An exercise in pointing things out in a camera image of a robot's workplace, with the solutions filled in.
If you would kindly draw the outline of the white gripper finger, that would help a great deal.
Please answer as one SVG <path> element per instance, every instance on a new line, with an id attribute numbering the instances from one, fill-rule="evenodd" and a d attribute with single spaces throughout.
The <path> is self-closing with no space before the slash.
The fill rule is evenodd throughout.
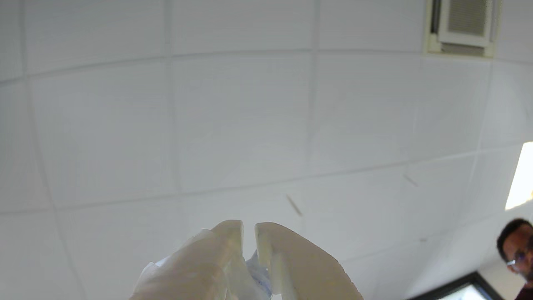
<path id="1" fill-rule="evenodd" d="M 362 300 L 339 261 L 308 239 L 273 222 L 255 225 L 257 256 L 272 294 L 284 300 Z"/>
<path id="2" fill-rule="evenodd" d="M 242 255 L 241 220 L 203 229 L 180 249 L 150 262 L 132 300 L 265 300 L 267 274 L 257 255 Z"/>

